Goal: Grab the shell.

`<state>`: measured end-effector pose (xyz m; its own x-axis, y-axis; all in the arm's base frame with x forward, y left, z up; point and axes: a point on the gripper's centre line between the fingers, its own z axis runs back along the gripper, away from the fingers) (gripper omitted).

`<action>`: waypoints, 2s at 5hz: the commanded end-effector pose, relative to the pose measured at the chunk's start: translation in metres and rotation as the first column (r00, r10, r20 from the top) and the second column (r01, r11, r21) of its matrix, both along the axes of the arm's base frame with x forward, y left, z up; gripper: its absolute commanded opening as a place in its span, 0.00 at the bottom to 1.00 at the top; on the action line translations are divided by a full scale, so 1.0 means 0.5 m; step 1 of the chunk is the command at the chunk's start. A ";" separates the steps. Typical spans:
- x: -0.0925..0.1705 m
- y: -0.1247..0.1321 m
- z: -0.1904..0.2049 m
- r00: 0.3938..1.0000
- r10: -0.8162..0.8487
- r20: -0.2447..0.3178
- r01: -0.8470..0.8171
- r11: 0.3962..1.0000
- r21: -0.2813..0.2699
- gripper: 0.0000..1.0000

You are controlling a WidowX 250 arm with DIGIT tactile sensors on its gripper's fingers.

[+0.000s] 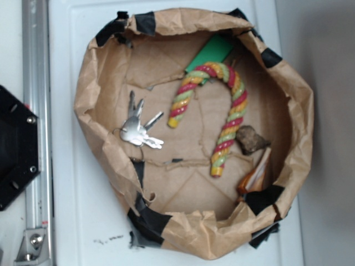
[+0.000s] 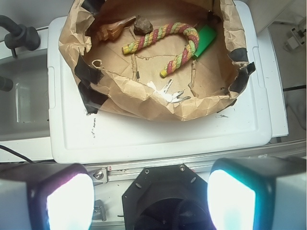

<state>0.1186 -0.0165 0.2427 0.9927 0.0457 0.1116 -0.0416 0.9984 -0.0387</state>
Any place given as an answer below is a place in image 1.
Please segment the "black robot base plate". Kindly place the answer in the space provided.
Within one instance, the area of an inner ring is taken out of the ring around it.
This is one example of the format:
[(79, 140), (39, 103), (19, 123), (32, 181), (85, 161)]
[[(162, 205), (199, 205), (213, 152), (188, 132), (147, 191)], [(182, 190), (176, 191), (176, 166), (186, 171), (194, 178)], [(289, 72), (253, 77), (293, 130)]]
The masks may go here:
[(39, 175), (38, 118), (1, 86), (1, 211)]

